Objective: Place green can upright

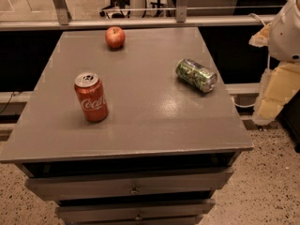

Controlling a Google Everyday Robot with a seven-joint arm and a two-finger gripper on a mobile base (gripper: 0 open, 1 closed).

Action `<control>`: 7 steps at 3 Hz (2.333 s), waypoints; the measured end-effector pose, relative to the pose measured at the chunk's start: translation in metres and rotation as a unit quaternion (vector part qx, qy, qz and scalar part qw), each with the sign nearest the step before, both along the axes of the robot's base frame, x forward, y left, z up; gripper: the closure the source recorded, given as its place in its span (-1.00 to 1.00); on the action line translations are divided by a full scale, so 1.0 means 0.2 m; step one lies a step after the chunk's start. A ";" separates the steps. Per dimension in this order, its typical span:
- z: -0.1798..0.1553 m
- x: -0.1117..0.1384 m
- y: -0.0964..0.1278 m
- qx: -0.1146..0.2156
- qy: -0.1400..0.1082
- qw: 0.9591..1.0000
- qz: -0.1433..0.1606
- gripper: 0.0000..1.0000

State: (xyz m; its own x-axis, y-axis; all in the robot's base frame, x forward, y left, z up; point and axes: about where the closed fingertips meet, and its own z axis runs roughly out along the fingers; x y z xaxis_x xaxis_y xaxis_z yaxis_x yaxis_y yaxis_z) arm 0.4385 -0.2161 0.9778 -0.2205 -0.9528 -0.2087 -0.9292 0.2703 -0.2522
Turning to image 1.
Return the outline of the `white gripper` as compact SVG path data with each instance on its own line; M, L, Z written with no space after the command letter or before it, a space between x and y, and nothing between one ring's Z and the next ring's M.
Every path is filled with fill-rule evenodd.
M252 121L270 124L300 90L300 8L299 0L289 0L275 16L253 35L249 45L268 46L270 55L280 62L266 69L261 78L260 94L254 105Z

